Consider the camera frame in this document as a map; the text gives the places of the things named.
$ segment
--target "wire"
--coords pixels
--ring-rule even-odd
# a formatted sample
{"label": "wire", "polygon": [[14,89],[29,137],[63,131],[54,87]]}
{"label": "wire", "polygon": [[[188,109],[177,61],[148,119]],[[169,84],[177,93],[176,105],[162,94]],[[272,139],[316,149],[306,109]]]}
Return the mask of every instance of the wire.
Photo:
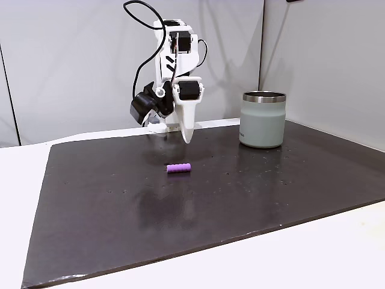
{"label": "wire", "polygon": [[178,53],[179,53],[178,42],[179,42],[179,32],[176,33],[176,38],[175,38],[175,49],[174,49],[175,50],[175,67],[174,67],[173,77],[171,78],[171,82],[170,82],[171,87],[174,84],[176,69],[178,68],[178,66],[177,66],[177,63],[178,63]]}
{"label": "wire", "polygon": [[207,43],[206,43],[203,39],[199,39],[199,40],[198,40],[198,44],[199,44],[199,42],[203,42],[203,43],[205,44],[205,46],[206,46],[206,52],[205,52],[205,57],[203,57],[202,63],[199,64],[199,65],[197,65],[197,67],[201,66],[201,65],[205,62],[206,56],[207,56],[207,52],[208,52],[208,50],[209,50],[209,47],[207,46]]}
{"label": "wire", "polygon": [[[135,17],[128,9],[126,6],[130,5],[130,4],[141,4],[143,6],[146,6],[148,9],[150,9],[155,15],[156,17],[158,17],[159,21],[161,22],[162,24],[162,27],[153,27],[153,26],[150,26],[148,25],[147,23],[144,23],[142,20],[138,19],[137,17]],[[147,28],[150,28],[152,30],[163,30],[163,39],[162,39],[162,43],[159,45],[159,47],[157,48],[157,50],[154,52],[153,55],[151,55],[145,62],[143,62],[139,67],[138,67],[138,70],[137,70],[137,74],[135,76],[135,80],[134,80],[134,83],[132,85],[132,98],[135,98],[135,91],[136,91],[136,88],[137,88],[137,81],[138,81],[138,77],[139,77],[139,73],[140,73],[140,70],[143,68],[143,66],[145,66],[148,62],[150,62],[151,60],[153,60],[156,55],[160,52],[160,50],[162,49],[165,41],[166,41],[166,25],[163,21],[163,18],[159,15],[159,13],[152,7],[150,6],[149,4],[143,2],[143,1],[139,1],[139,0],[132,0],[132,1],[128,1],[126,3],[123,4],[123,9],[125,10],[125,12],[128,13],[128,15],[130,15],[133,19],[135,19],[137,22],[139,22],[140,24],[144,25],[145,27]]]}

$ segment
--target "stainless steel rim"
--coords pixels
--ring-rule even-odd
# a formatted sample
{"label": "stainless steel rim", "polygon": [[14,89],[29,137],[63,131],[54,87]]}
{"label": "stainless steel rim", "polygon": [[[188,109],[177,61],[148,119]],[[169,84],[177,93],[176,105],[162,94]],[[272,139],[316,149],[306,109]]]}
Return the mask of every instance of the stainless steel rim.
{"label": "stainless steel rim", "polygon": [[266,91],[245,92],[243,94],[243,100],[257,102],[259,104],[272,104],[286,101],[286,94]]}

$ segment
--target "black cable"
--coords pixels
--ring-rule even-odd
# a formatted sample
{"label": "black cable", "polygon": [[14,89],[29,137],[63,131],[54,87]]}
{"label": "black cable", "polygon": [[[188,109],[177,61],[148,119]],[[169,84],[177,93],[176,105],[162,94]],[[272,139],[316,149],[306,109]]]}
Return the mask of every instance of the black cable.
{"label": "black cable", "polygon": [[176,39],[175,39],[175,66],[174,66],[174,72],[173,77],[171,78],[171,87],[174,84],[175,75],[176,75],[176,69],[178,68],[178,53],[179,53],[179,32],[176,33]]}
{"label": "black cable", "polygon": [[10,84],[8,82],[7,71],[5,69],[5,62],[4,62],[4,56],[2,54],[1,44],[0,44],[0,58],[1,58],[1,61],[2,61],[2,66],[4,68],[4,75],[5,75],[5,81],[7,83],[8,95],[10,97],[10,103],[11,103],[11,109],[12,109],[12,115],[13,115],[13,122],[14,122],[14,128],[16,130],[17,141],[19,142],[19,146],[21,146],[22,145],[22,141],[20,139],[19,128],[17,127],[16,114],[14,113],[13,101],[12,101],[11,90],[10,90]]}
{"label": "black cable", "polygon": [[[148,9],[150,9],[155,15],[156,17],[158,17],[158,19],[160,20],[161,24],[162,24],[162,27],[153,27],[153,26],[150,26],[146,23],[144,23],[142,20],[136,18],[130,11],[128,11],[127,9],[127,5],[129,4],[141,4],[141,5],[144,5],[146,6]],[[159,45],[159,47],[157,48],[157,50],[154,52],[153,55],[151,55],[145,62],[143,62],[139,67],[138,67],[138,70],[137,70],[137,74],[135,76],[135,80],[134,80],[134,84],[132,85],[132,98],[135,98],[135,91],[136,91],[136,88],[137,88],[137,81],[138,81],[138,77],[139,77],[139,73],[140,73],[140,70],[143,68],[143,66],[145,66],[148,62],[150,62],[151,60],[153,60],[156,55],[159,53],[159,51],[162,49],[165,41],[166,41],[166,25],[163,21],[163,18],[159,15],[159,13],[152,7],[150,6],[149,4],[143,2],[143,1],[139,1],[139,0],[132,0],[132,1],[128,1],[126,3],[123,4],[123,9],[125,9],[125,12],[128,13],[128,15],[130,15],[133,19],[135,19],[136,21],[138,21],[140,24],[146,26],[147,28],[150,28],[152,30],[163,30],[163,39],[162,39],[162,43]]]}
{"label": "black cable", "polygon": [[205,44],[205,46],[206,46],[206,53],[205,53],[205,57],[203,57],[202,63],[199,64],[199,65],[197,65],[197,67],[201,66],[201,65],[205,62],[206,56],[207,56],[207,52],[208,52],[208,50],[209,50],[209,48],[208,48],[208,46],[207,46],[207,43],[206,43],[203,39],[199,39],[199,40],[198,40],[198,43],[199,43],[199,42],[203,42],[203,43]]}

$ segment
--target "gray tumbler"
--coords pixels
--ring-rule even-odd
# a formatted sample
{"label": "gray tumbler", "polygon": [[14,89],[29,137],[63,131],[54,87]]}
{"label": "gray tumbler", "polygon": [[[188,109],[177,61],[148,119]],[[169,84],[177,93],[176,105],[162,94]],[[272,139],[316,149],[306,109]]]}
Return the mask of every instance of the gray tumbler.
{"label": "gray tumbler", "polygon": [[283,142],[286,95],[277,92],[243,94],[239,140],[253,148],[275,148]]}

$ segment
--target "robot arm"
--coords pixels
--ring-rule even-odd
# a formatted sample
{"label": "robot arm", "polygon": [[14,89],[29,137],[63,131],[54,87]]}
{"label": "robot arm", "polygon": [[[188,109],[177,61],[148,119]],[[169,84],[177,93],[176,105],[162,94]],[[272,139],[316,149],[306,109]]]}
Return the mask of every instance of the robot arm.
{"label": "robot arm", "polygon": [[155,91],[154,82],[145,86],[131,102],[130,112],[140,125],[145,123],[152,111],[161,119],[172,118],[175,113],[183,139],[189,143],[194,132],[196,105],[202,101],[205,91],[202,79],[190,76],[198,66],[198,43],[203,40],[198,40],[193,29],[181,20],[162,22],[159,19],[153,26],[160,48],[155,56]]}

